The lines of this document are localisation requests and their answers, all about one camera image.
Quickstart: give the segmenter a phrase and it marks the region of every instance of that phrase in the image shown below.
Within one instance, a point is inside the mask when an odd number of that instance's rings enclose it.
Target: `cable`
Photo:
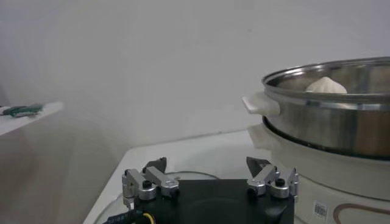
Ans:
[[[169,175],[169,174],[177,174],[177,173],[196,173],[196,174],[206,175],[206,176],[209,176],[209,177],[212,177],[212,178],[219,180],[219,177],[217,177],[217,176],[214,176],[214,175],[209,174],[209,173],[198,172],[198,171],[183,170],[183,171],[177,171],[177,172],[169,172],[169,173],[165,173],[165,174]]]
[[[151,224],[156,224],[156,222],[154,221],[154,217],[152,215],[150,215],[149,213],[144,213],[143,215],[149,219]]]

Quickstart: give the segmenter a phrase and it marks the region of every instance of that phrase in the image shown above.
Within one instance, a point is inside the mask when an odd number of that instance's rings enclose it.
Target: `white countertop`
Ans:
[[[193,170],[225,179],[250,178],[247,156],[263,159],[271,157],[269,151],[253,148],[247,131],[130,149],[115,169],[84,224],[94,223],[103,209],[122,192],[121,175],[126,169],[141,170],[148,161],[167,157],[167,172]]]

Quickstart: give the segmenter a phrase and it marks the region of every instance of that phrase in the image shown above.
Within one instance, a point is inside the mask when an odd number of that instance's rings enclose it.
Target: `sticker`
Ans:
[[[313,207],[313,214],[325,221],[327,219],[327,213],[328,213],[328,207],[322,203],[319,203],[318,201],[314,201],[314,207]]]

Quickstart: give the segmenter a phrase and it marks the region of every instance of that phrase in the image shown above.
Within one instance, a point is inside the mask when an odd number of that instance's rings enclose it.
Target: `stainless steel pot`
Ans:
[[[321,77],[348,94],[306,93]],[[319,150],[390,159],[390,57],[299,66],[267,75],[263,85],[243,102],[278,135]]]

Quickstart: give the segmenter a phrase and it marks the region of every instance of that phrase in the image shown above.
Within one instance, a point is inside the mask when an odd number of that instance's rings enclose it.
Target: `white pot handle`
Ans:
[[[260,114],[266,117],[280,114],[279,103],[269,98],[264,92],[255,93],[250,97],[243,97],[243,103],[250,114]]]

